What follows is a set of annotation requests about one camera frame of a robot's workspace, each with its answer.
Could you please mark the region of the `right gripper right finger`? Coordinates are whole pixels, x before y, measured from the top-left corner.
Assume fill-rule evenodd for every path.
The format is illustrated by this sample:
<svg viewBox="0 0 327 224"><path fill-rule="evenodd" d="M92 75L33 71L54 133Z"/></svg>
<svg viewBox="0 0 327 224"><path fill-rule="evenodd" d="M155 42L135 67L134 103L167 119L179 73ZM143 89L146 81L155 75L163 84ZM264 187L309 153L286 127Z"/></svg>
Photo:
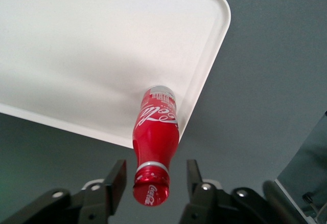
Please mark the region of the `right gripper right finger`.
<svg viewBox="0 0 327 224"><path fill-rule="evenodd" d="M190 202L180 223L278 223L268 202L250 188L236 188L230 194L202 179L196 160L187 160Z"/></svg>

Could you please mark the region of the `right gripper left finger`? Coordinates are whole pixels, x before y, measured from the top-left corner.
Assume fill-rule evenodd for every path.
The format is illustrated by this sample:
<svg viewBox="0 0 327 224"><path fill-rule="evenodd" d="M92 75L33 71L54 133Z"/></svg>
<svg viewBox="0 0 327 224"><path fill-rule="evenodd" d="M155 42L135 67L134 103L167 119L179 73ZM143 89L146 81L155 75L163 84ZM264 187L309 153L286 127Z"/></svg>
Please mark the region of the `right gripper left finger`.
<svg viewBox="0 0 327 224"><path fill-rule="evenodd" d="M72 195L55 188L42 194L2 223L108 223L127 183L127 162L118 160L104 179L87 182Z"/></svg>

